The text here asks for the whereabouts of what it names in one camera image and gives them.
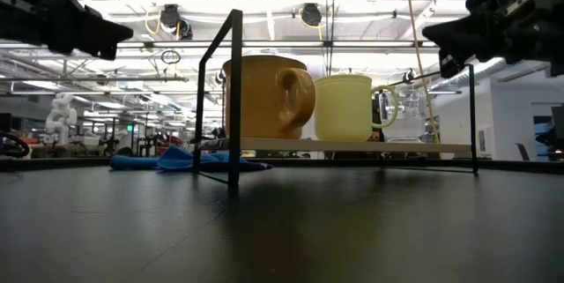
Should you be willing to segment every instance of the orange mug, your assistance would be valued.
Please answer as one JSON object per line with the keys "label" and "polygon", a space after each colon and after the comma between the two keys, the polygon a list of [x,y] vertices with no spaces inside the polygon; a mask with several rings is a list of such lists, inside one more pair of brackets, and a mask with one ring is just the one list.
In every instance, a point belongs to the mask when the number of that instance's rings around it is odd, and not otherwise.
{"label": "orange mug", "polygon": [[[226,133],[229,134],[231,61],[226,72]],[[244,56],[241,68],[241,136],[300,138],[313,114],[315,85],[306,65],[280,56]]]}

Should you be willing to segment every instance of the black table surface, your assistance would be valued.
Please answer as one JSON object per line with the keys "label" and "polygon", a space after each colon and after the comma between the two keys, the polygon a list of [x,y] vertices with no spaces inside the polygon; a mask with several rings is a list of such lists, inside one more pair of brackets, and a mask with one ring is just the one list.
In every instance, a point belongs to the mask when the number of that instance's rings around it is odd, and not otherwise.
{"label": "black table surface", "polygon": [[562,282],[562,260],[557,175],[0,174],[1,282]]}

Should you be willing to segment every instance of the wooden shelf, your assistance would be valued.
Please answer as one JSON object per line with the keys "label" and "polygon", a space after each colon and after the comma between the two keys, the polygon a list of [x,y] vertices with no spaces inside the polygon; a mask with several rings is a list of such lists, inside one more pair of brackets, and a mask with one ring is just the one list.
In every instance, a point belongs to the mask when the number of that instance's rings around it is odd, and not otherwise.
{"label": "wooden shelf", "polygon": [[[229,139],[204,141],[203,150],[226,150]],[[338,142],[305,139],[241,138],[242,150],[469,153],[470,145],[391,142]]]}

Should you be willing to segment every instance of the white robot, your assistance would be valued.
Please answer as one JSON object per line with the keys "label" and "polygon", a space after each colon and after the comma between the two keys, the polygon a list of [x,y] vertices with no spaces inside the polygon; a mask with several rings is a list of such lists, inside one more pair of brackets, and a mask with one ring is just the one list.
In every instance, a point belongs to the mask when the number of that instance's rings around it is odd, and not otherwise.
{"label": "white robot", "polygon": [[73,99],[72,94],[58,93],[51,102],[53,108],[47,116],[45,129],[48,134],[58,132],[59,139],[57,144],[59,145],[69,144],[69,125],[77,123],[77,110],[71,108],[71,101]]}

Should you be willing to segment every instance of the yellow mug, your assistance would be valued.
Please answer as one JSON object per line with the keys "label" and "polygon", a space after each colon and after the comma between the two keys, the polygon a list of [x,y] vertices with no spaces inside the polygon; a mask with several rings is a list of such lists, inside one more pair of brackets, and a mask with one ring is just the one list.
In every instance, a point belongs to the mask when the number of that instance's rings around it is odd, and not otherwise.
{"label": "yellow mug", "polygon": [[[229,134],[231,61],[226,72],[226,133]],[[241,136],[300,138],[315,106],[306,65],[281,56],[244,56],[241,68]]]}
{"label": "yellow mug", "polygon": [[[372,123],[372,94],[388,90],[394,101],[391,119]],[[337,75],[315,81],[315,134],[327,141],[366,141],[372,128],[391,125],[397,117],[397,95],[391,86],[372,88],[372,79],[361,75]]]}

